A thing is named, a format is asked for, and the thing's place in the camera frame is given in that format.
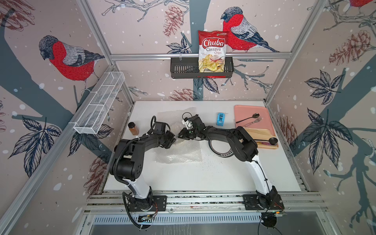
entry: brown spice bottle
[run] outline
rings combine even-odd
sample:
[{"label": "brown spice bottle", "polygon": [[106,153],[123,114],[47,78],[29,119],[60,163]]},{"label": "brown spice bottle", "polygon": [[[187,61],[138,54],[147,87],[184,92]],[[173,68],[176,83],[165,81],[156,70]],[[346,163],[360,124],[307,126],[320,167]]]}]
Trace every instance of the brown spice bottle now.
[{"label": "brown spice bottle", "polygon": [[132,135],[138,135],[140,133],[140,131],[139,131],[139,129],[136,126],[135,123],[133,123],[133,122],[128,123],[128,127],[129,127],[129,130],[132,133]]}]

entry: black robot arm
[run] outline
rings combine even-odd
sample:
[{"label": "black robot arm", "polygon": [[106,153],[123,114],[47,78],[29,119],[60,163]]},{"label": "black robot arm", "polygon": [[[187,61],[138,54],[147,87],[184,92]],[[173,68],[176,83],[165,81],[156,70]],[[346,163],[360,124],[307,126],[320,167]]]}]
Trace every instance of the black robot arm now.
[{"label": "black robot arm", "polygon": [[[275,203],[280,208],[284,208],[280,195],[276,188],[267,179],[266,174],[258,156],[257,143],[241,126],[235,129],[219,129],[213,126],[205,126],[196,114],[190,118],[184,118],[187,127],[183,128],[178,138],[204,140],[218,140],[229,143],[234,155],[242,162],[246,162],[256,186],[258,203],[263,208],[270,208]],[[277,139],[270,141],[276,144]]]},{"label": "black robot arm", "polygon": [[190,118],[184,118],[184,121],[190,121],[192,123],[192,129],[183,128],[178,138],[195,139],[199,137],[205,140],[227,142],[236,158],[242,162],[250,162],[252,158],[258,154],[257,143],[241,126],[236,129],[220,129],[213,126],[205,126],[198,114]]},{"label": "black robot arm", "polygon": [[174,134],[166,129],[166,123],[156,121],[148,133],[142,137],[128,140],[122,139],[115,148],[115,154],[110,162],[110,174],[116,180],[125,183],[123,178],[135,181],[141,174],[146,151],[156,147],[168,149],[176,141]]}]

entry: pink tray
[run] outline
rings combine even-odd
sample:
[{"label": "pink tray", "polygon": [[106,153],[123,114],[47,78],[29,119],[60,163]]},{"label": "pink tray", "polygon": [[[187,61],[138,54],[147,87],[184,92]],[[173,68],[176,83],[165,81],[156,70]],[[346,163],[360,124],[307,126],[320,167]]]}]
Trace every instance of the pink tray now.
[{"label": "pink tray", "polygon": [[[262,119],[258,123],[254,123],[250,126],[247,126],[249,128],[260,128],[260,129],[269,129],[270,133],[272,135],[276,135],[274,132],[273,124],[271,122],[268,109],[265,107],[260,106],[248,106],[248,105],[235,105],[234,107],[234,113],[235,113],[235,122],[243,120],[248,117],[252,117],[254,113],[260,114],[264,119]],[[255,118],[250,118],[245,121],[242,121],[240,123],[236,123],[235,126],[245,126],[246,124],[256,120]]]}]

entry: black wall basket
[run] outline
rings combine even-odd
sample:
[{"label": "black wall basket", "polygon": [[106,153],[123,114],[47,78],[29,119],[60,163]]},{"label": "black wall basket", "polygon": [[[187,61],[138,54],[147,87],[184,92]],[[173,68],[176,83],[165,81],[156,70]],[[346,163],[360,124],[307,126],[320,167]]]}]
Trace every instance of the black wall basket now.
[{"label": "black wall basket", "polygon": [[174,79],[181,78],[230,78],[234,73],[234,64],[232,57],[224,59],[224,72],[200,73],[198,57],[179,57],[171,58],[171,77]]}]

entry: red bird illustration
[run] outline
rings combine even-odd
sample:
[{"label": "red bird illustration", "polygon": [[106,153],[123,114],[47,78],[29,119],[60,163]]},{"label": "red bird illustration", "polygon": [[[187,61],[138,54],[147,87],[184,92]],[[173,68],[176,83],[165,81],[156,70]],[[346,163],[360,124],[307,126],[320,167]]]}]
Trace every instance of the red bird illustration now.
[{"label": "red bird illustration", "polygon": [[228,45],[233,50],[247,52],[250,48],[263,47],[272,52],[278,52],[269,47],[269,44],[257,32],[256,27],[248,23],[239,7],[227,8],[221,20],[223,20],[223,31],[229,32]]},{"label": "red bird illustration", "polygon": [[81,91],[81,95],[84,91],[90,91],[86,88],[86,79],[94,73],[94,67],[98,60],[104,58],[104,56],[84,50],[82,47],[63,43],[51,35],[42,38],[39,42],[39,50],[42,58],[44,60],[48,58],[51,64],[66,78],[73,81],[85,81],[85,88]]},{"label": "red bird illustration", "polygon": [[[339,2],[342,2],[344,0],[338,0],[336,2],[333,2],[332,5],[334,4],[337,4]],[[360,15],[360,14],[364,14],[364,12],[361,12],[360,11],[360,8],[368,3],[370,3],[371,1],[373,0],[347,0],[348,2],[350,2],[350,7],[358,7],[359,9],[359,13],[357,15]]]}]

